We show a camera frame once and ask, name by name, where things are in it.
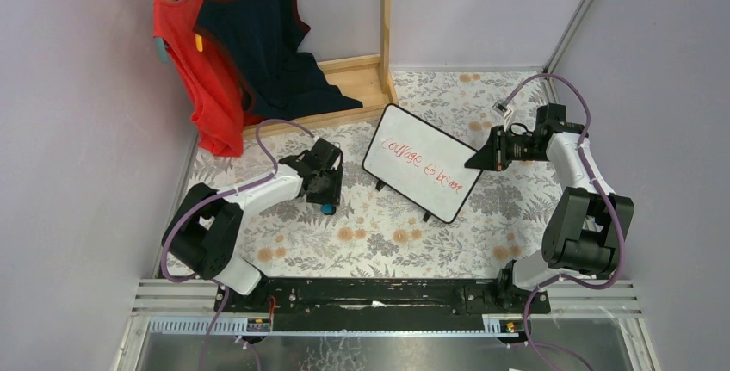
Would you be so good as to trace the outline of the white whiteboard black frame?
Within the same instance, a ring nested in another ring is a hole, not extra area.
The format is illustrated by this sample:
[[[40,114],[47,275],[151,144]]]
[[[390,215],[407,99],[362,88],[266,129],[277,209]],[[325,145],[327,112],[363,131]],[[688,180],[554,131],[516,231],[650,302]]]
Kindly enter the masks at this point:
[[[470,145],[391,103],[374,130],[362,168],[380,186],[451,224],[482,174],[465,166],[475,153]]]

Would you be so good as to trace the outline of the blue whiteboard eraser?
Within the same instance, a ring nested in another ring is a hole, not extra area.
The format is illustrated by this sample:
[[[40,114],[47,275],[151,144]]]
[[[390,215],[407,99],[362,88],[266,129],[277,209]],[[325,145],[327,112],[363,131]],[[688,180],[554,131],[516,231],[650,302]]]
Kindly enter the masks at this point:
[[[337,207],[331,204],[324,204],[320,207],[320,211],[323,215],[334,215],[337,211]]]

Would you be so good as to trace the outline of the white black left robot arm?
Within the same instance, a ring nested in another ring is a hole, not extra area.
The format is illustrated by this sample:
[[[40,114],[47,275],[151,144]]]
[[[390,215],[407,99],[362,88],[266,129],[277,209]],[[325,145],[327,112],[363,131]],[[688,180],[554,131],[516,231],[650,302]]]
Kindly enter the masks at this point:
[[[240,295],[254,291],[264,275],[235,253],[242,225],[284,201],[302,198],[325,215],[340,204],[343,152],[336,145],[317,139],[311,149],[276,164],[237,187],[214,189],[200,182],[190,188],[162,238],[161,266],[172,255],[203,280]]]

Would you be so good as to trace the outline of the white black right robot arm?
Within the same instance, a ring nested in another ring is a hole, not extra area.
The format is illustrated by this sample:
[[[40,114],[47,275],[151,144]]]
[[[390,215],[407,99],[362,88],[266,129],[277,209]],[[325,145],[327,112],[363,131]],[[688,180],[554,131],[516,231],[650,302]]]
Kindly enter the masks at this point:
[[[587,127],[567,121],[565,106],[549,103],[538,108],[532,130],[524,127],[516,133],[511,126],[494,127],[465,166],[503,171],[516,161],[549,162],[562,195],[543,233],[541,249],[502,269],[503,288],[541,290],[560,280],[589,288],[589,276],[605,278],[601,289],[612,286],[625,263],[634,204],[618,195],[600,174]]]

